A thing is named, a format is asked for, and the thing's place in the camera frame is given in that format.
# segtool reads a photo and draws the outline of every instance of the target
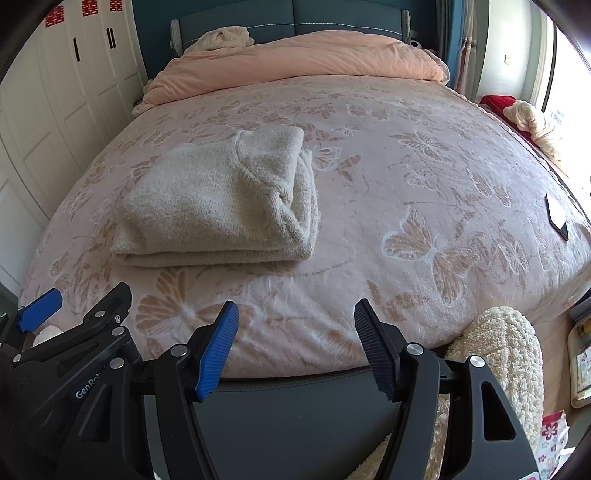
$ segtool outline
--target curtain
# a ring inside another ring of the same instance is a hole
[[[449,68],[449,86],[457,83],[463,37],[465,0],[436,0],[437,56]]]
[[[476,97],[476,44],[477,22],[475,0],[465,0],[464,31],[462,35],[462,48],[460,50],[460,64],[454,90],[461,93],[469,100]]]

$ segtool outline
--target floor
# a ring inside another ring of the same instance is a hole
[[[570,367],[566,346],[573,326],[568,313],[534,325],[544,360],[544,415],[564,410],[569,424],[577,414],[570,404]]]

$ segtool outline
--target black phone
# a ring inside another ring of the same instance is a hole
[[[548,220],[550,220],[550,225],[554,227],[554,230],[558,232],[558,234],[564,238],[564,240],[569,239],[569,230],[566,225],[566,213],[562,208],[562,205],[558,203],[554,197],[546,194],[546,208],[548,209]]]

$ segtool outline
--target window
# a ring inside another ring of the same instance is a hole
[[[545,112],[562,126],[569,162],[576,163],[589,178],[591,154],[586,127],[591,112],[591,73],[569,39],[560,30],[555,32],[556,63]]]

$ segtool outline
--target wardrobe door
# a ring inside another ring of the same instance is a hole
[[[129,122],[131,110],[118,80],[115,59],[111,54],[111,25],[106,23],[104,5],[100,0],[69,0],[85,7],[86,15],[73,24],[80,53],[80,68],[93,90],[97,107],[109,140],[117,136]]]
[[[128,15],[133,15],[123,0],[100,0],[105,24],[110,29],[112,47],[109,49],[117,79],[129,111],[142,99],[142,78],[139,61],[132,45]]]
[[[38,35],[37,30],[29,38],[0,84],[0,137],[23,183],[51,217],[82,169],[47,100],[35,46]]]
[[[16,296],[47,222],[0,144],[0,283]]]
[[[61,6],[64,22],[38,29],[37,56],[51,110],[84,171],[108,143],[108,135],[79,67],[82,58],[75,25],[82,17],[82,2],[68,0]]]

